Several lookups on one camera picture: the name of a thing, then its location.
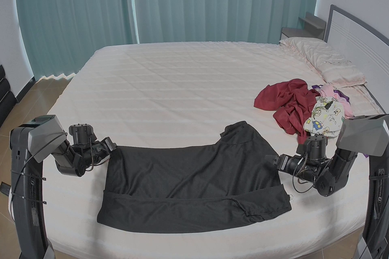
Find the crumpled red garment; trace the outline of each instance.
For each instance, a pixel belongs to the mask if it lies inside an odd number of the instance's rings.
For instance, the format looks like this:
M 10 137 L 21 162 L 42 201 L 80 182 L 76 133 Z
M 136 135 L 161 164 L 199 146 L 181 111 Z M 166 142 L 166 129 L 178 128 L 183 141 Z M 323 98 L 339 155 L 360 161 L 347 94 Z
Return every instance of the crumpled red garment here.
M 265 87 L 255 98 L 254 107 L 276 112 L 273 117 L 278 125 L 290 135 L 298 134 L 298 143 L 307 139 L 304 122 L 312 115 L 316 104 L 316 90 L 308 90 L 304 80 L 293 79 Z

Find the pillow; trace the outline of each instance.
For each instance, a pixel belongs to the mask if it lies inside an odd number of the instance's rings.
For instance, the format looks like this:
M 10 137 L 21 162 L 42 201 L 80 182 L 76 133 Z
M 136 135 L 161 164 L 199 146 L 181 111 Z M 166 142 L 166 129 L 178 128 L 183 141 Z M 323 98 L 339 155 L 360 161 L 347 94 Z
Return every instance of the pillow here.
M 281 40 L 280 44 L 302 54 L 323 80 L 336 88 L 366 83 L 364 74 L 323 40 L 292 37 Z

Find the headboard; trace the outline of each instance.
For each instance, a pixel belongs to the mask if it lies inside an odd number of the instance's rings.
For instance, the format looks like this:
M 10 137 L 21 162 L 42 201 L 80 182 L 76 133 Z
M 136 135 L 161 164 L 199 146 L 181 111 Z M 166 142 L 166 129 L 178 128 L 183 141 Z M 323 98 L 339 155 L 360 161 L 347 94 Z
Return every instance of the headboard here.
M 365 74 L 370 95 L 389 113 L 389 39 L 331 5 L 324 40 Z

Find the folded black cloth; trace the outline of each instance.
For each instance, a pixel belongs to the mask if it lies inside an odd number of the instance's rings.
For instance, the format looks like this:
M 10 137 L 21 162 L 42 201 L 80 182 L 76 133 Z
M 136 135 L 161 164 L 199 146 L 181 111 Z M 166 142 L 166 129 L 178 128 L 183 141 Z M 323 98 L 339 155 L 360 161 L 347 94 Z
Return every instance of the folded black cloth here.
M 108 164 L 97 222 L 130 232 L 191 233 L 273 219 L 289 195 L 265 155 L 276 152 L 246 121 L 214 145 L 118 146 Z

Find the white bed sheet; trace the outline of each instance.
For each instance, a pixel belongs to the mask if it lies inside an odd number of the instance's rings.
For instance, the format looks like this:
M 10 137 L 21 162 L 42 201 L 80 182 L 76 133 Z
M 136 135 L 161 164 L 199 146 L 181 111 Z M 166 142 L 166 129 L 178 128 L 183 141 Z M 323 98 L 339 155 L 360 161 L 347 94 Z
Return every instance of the white bed sheet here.
M 73 78 L 49 114 L 65 130 L 88 123 L 98 139 L 118 145 L 175 148 L 213 144 L 224 127 L 246 120 L 279 153 L 294 154 L 271 111 L 253 107 L 268 84 L 301 78 L 323 84 L 304 59 L 279 45 L 231 42 L 154 43 L 105 47 Z M 342 89 L 355 114 L 380 111 L 363 87 Z M 330 140 L 327 155 L 335 150 Z M 364 223 L 368 160 L 357 157 L 347 186 L 324 198 L 296 193 L 280 174 L 292 210 L 250 226 L 190 234 L 146 234 L 96 222 L 107 166 L 82 178 L 44 162 L 47 235 L 55 249 L 79 258 L 295 258 L 336 241 Z

